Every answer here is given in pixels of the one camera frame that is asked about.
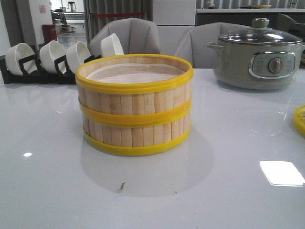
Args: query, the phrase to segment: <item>yellow rim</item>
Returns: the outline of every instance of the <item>yellow rim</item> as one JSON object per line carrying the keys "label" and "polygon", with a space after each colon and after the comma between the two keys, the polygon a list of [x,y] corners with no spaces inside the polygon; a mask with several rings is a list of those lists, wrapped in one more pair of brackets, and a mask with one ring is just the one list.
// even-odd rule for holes
{"label": "yellow rim", "polygon": [[192,99],[189,98],[183,104],[171,110],[154,114],[142,115],[120,115],[102,113],[84,106],[81,102],[80,108],[82,113],[87,118],[97,123],[118,127],[146,127],[153,125],[162,125],[182,118],[187,113],[189,113],[191,109],[191,101]]}
{"label": "yellow rim", "polygon": [[298,132],[305,136],[305,105],[296,108],[294,111],[293,124]]}
{"label": "yellow rim", "polygon": [[86,132],[85,136],[91,145],[96,147],[97,149],[101,149],[113,154],[122,155],[122,156],[144,156],[150,154],[157,154],[160,152],[164,152],[166,150],[172,149],[175,146],[182,143],[189,135],[190,127],[185,131],[182,135],[175,138],[174,140],[154,146],[144,146],[144,147],[120,147],[120,146],[112,146],[102,142],[95,140],[90,137]]}
{"label": "yellow rim", "polygon": [[[129,83],[129,84],[97,82],[97,81],[89,80],[80,74],[83,68],[86,68],[95,62],[102,62],[106,60],[126,58],[126,57],[156,57],[156,58],[176,60],[186,64],[188,66],[188,70],[185,73],[168,80],[151,82],[151,83]],[[167,55],[158,55],[158,54],[129,54],[129,55],[106,57],[87,62],[81,65],[77,69],[75,74],[75,80],[79,86],[96,92],[109,93],[109,94],[144,94],[144,93],[153,93],[153,92],[160,92],[160,91],[173,89],[190,81],[192,76],[193,76],[192,65],[184,59],[173,56],[167,56]]]}

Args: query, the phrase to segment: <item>red trash can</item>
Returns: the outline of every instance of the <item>red trash can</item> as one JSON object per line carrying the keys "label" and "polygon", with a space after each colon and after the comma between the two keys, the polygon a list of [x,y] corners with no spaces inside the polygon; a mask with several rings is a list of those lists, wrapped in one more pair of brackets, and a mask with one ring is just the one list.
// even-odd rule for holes
{"label": "red trash can", "polygon": [[57,41],[56,29],[54,24],[42,25],[42,33],[45,44],[49,43],[50,41]]}

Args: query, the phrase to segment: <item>bamboo steamer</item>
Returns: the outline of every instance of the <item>bamboo steamer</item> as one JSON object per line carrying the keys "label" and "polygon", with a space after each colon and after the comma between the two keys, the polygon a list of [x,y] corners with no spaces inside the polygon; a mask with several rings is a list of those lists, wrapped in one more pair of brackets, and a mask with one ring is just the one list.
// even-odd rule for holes
{"label": "bamboo steamer", "polygon": [[[122,64],[156,65],[156,71],[165,67],[180,74],[155,82],[150,71],[133,77],[136,82],[132,83],[90,78],[119,71]],[[192,76],[189,62],[166,55],[130,54],[83,64],[75,78],[87,140],[98,149],[124,156],[155,154],[177,146],[190,131]]]}

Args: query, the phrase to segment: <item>chair back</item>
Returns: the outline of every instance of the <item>chair back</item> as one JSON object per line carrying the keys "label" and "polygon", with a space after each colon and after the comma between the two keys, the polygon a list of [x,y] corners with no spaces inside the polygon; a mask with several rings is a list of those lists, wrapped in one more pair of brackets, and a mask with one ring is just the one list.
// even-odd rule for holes
{"label": "chair back", "polygon": [[90,53],[101,54],[101,41],[115,33],[122,45],[124,54],[150,53],[160,54],[160,40],[157,25],[152,21],[128,18],[109,22],[91,40]]}
{"label": "chair back", "polygon": [[294,23],[296,21],[286,14],[279,13],[276,17],[276,28],[278,30],[289,32],[291,25]]}
{"label": "chair back", "polygon": [[249,28],[249,26],[225,22],[215,22],[191,28],[182,36],[174,56],[188,60],[193,68],[213,68],[215,51],[206,45],[209,42],[217,42],[221,34],[244,28]]}

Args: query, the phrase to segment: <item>dish rack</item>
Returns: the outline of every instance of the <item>dish rack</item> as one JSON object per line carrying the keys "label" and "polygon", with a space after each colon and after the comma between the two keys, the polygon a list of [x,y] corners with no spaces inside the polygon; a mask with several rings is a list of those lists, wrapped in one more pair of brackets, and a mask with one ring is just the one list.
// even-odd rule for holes
{"label": "dish rack", "polygon": [[[95,57],[94,55],[91,55],[84,61],[84,63],[89,62],[94,59],[98,59],[98,58],[101,58],[101,56],[99,55],[99,56]],[[31,73],[28,73],[24,68],[24,64],[29,61],[32,61],[32,60],[35,61],[36,65],[37,65],[37,70],[35,70]],[[66,68],[65,73],[62,73],[59,70],[58,65],[61,62],[64,62],[64,64],[65,64],[65,68]],[[5,62],[5,55],[0,56],[0,70],[2,73],[3,82],[5,84],[9,84],[9,83],[76,84],[74,73],[70,70],[70,68],[68,66],[66,55],[54,60],[54,64],[55,64],[55,69],[56,69],[57,74],[50,74],[46,70],[44,70],[44,68],[41,66],[40,59],[38,58],[38,56],[36,54],[34,54],[31,56],[27,56],[27,57],[19,59],[19,66],[20,66],[22,75],[15,75],[15,74],[12,74],[7,69],[6,62]]]}

